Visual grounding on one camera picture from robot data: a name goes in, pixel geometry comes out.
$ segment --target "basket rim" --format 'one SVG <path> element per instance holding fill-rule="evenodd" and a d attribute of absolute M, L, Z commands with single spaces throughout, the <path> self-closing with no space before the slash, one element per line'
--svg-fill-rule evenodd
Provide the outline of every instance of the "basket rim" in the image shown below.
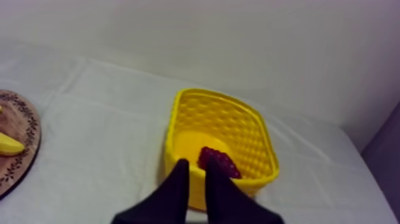
<path fill-rule="evenodd" d="M 235 103 L 235 104 L 239 104 L 242 109 L 246 110 L 249 114 L 251 114 L 257 121 L 259 127 L 261 128 L 261 132 L 262 132 L 262 139 L 264 141 L 264 143 L 266 144 L 267 148 L 269 148 L 269 150 L 267 149 L 267 153 L 268 155 L 271 157 L 271 169 L 272 169 L 272 174 L 263 178 L 258 178 L 258 179 L 232 179 L 231 180 L 238 184 L 239 186 L 249 186 L 249 185 L 265 185 L 268 182 L 273 181 L 275 178 L 278 177 L 279 175 L 279 164 L 278 164 L 278 160 L 276 158 L 275 152 L 273 150 L 273 146 L 270 140 L 270 136 L 268 134 L 268 130 L 266 127 L 266 124 L 264 122 L 264 119 L 262 117 L 262 115 L 260 115 L 260 113 L 255 110 L 254 108 L 252 108 L 251 106 L 249 106 L 248 104 L 245 104 L 244 102 L 230 97 L 228 95 L 219 93 L 219 92 L 214 92 L 211 90 L 207 90 L 207 89 L 199 89 L 199 88 L 187 88 L 187 89 L 181 89 L 180 91 L 178 91 L 178 93 L 175 96 L 175 100 L 174 100 L 174 104 L 173 104 L 173 109 L 172 109 L 172 113 L 171 113 L 171 117 L 170 117 L 170 124 L 169 127 L 174 127 L 175 126 L 175 122 L 176 122 L 176 116 L 177 116 L 177 111 L 178 111 L 178 106 L 179 106 L 179 102 L 180 99 L 182 97 L 183 94 L 188 93 L 188 92 L 193 92 L 193 93 L 201 93 L 201 94 L 207 94 L 211 97 L 218 97 L 219 99 L 223 99 L 227 102 L 230 103 Z M 168 132 L 167 132 L 167 140 L 165 141 L 165 153 L 167 156 L 169 156 L 170 159 L 173 160 L 174 164 L 176 164 L 178 162 L 179 159 L 181 159 L 180 157 L 176 156 L 173 153 L 173 133 L 174 133 L 174 129 L 173 128 L 168 128 Z M 201 178 L 205 178 L 205 170 L 200 169 L 197 166 L 194 166 L 192 164 L 189 165 L 189 171 Z"/>

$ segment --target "white tablecloth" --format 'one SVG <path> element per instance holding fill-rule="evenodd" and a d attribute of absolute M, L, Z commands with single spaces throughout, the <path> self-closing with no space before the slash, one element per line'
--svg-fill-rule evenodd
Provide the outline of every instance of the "white tablecloth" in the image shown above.
<path fill-rule="evenodd" d="M 43 130 L 30 173 L 0 201 L 0 223 L 106 224 L 145 198 L 157 187 L 174 95 L 189 87 L 200 86 L 0 40 L 0 89 L 31 100 Z M 280 162 L 260 204 L 293 224 L 396 223 L 342 130 L 245 101 L 263 114 Z"/>

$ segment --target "decorative border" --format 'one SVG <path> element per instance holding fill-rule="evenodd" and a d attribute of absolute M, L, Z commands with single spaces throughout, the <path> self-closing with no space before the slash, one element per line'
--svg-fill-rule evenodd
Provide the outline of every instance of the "decorative border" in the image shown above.
<path fill-rule="evenodd" d="M 0 100 L 12 102 L 14 106 L 17 106 L 18 110 L 29 123 L 29 126 L 25 131 L 27 136 L 24 142 L 25 149 L 15 157 L 14 162 L 12 162 L 10 167 L 7 168 L 3 177 L 0 176 L 0 186 L 2 186 L 3 183 L 8 182 L 10 179 L 14 179 L 15 171 L 21 168 L 23 159 L 29 155 L 29 147 L 33 145 L 33 140 L 35 139 L 34 130 L 38 129 L 39 122 L 33 117 L 32 110 L 16 94 L 0 94 Z"/>

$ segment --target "wooden board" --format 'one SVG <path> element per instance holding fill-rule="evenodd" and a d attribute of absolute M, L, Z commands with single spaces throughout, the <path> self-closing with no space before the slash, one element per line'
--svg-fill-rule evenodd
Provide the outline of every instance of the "wooden board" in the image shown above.
<path fill-rule="evenodd" d="M 40 145 L 40 119 L 35 107 L 21 95 L 0 90 L 0 132 L 25 145 L 13 157 L 0 157 L 0 199 L 10 193 L 25 177 Z"/>

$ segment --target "plastic basket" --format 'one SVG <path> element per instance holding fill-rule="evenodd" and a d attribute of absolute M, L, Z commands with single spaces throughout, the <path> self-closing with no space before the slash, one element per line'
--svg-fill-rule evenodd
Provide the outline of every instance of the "plastic basket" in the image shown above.
<path fill-rule="evenodd" d="M 243 179 L 232 181 L 248 196 L 275 179 L 279 165 L 261 115 L 238 99 L 204 89 L 184 89 L 175 99 L 165 143 L 165 174 L 180 158 L 190 162 L 189 206 L 206 210 L 201 148 L 227 153 Z"/>

